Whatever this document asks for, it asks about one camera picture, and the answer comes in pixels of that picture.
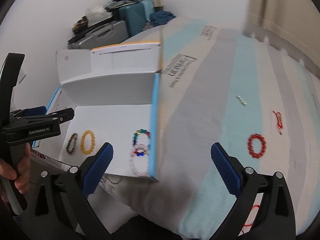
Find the silver bolt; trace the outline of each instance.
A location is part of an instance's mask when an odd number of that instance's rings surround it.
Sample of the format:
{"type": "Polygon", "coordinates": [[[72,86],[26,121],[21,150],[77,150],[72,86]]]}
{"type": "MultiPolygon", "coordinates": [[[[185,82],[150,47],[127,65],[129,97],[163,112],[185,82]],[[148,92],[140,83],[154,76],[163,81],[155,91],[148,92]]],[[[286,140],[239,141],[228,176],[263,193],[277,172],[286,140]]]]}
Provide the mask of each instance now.
{"type": "Polygon", "coordinates": [[[246,167],[245,168],[245,172],[248,173],[248,174],[252,174],[254,172],[254,170],[251,167],[246,167]]]}
{"type": "Polygon", "coordinates": [[[73,166],[73,167],[70,168],[69,171],[70,171],[70,173],[76,173],[78,171],[78,167],[73,166]]]}
{"type": "Polygon", "coordinates": [[[283,174],[281,172],[277,171],[276,176],[277,176],[277,178],[282,179],[283,174]]]}
{"type": "Polygon", "coordinates": [[[42,171],[41,172],[41,177],[45,178],[48,175],[47,171],[42,171]]]}

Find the gray suitcase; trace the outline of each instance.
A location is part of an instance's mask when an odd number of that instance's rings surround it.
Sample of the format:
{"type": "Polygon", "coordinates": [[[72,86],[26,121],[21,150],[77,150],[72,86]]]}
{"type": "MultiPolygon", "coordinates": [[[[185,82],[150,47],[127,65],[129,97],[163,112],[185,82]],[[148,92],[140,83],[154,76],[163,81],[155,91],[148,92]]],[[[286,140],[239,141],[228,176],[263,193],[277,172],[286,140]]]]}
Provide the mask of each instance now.
{"type": "Polygon", "coordinates": [[[114,21],[97,27],[79,41],[68,44],[68,49],[93,49],[121,43],[129,38],[125,21],[114,21]]]}

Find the finger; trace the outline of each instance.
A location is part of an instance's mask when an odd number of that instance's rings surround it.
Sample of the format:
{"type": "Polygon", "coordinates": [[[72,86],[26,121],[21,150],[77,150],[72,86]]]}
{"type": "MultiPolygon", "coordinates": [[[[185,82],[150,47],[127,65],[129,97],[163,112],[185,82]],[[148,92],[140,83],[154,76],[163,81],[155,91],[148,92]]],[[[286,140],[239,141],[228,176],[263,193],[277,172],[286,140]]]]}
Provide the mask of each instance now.
{"type": "Polygon", "coordinates": [[[11,179],[11,180],[14,180],[17,178],[17,173],[3,159],[0,159],[0,175],[2,177],[5,177],[6,179],[11,179]]]}
{"type": "Polygon", "coordinates": [[[18,176],[17,179],[14,181],[16,188],[19,191],[22,191],[23,194],[29,190],[29,178],[30,178],[30,173],[29,171],[27,171],[24,174],[21,174],[20,176],[18,176]]]}
{"type": "Polygon", "coordinates": [[[0,197],[2,198],[2,200],[4,202],[9,202],[7,194],[5,193],[5,191],[0,187],[0,197]]]}
{"type": "Polygon", "coordinates": [[[17,164],[17,170],[20,174],[24,174],[26,171],[30,170],[30,159],[24,156],[21,161],[17,164]]]}
{"type": "Polygon", "coordinates": [[[24,150],[24,155],[27,157],[30,157],[30,155],[31,155],[31,146],[29,143],[26,144],[26,148],[24,150]]]}

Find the bedsheet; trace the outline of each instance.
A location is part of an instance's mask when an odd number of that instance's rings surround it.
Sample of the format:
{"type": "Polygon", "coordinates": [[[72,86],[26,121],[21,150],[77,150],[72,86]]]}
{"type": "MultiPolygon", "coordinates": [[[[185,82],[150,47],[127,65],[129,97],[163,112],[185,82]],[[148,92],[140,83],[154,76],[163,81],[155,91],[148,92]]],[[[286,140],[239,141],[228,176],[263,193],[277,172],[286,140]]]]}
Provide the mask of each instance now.
{"type": "Polygon", "coordinates": [[[158,225],[209,239],[235,201],[210,158],[220,142],[243,166],[283,173],[302,233],[320,210],[320,80],[284,52],[196,19],[177,17],[130,41],[159,40],[161,29],[159,181],[105,175],[100,185],[158,225]],[[267,143],[258,159],[247,149],[255,133],[267,143]]]}

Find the cardboard box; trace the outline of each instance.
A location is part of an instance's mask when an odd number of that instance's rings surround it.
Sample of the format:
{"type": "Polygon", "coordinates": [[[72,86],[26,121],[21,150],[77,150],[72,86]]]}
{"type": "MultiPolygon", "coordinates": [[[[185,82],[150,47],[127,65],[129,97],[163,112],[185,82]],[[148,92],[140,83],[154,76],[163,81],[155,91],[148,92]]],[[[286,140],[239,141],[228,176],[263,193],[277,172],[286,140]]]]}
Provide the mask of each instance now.
{"type": "MultiPolygon", "coordinates": [[[[156,179],[158,62],[160,42],[110,45],[92,50],[62,50],[56,54],[60,86],[53,95],[48,113],[72,107],[75,117],[60,125],[61,135],[35,142],[37,151],[68,165],[80,166],[94,155],[104,142],[114,148],[107,174],[156,179]],[[139,135],[137,143],[150,144],[148,155],[132,158],[132,137],[136,130],[150,131],[150,139],[139,135]],[[81,152],[82,134],[95,135],[94,151],[81,152]],[[78,134],[76,149],[70,155],[67,143],[78,134]]],[[[85,149],[90,148],[90,135],[85,149]]]]}

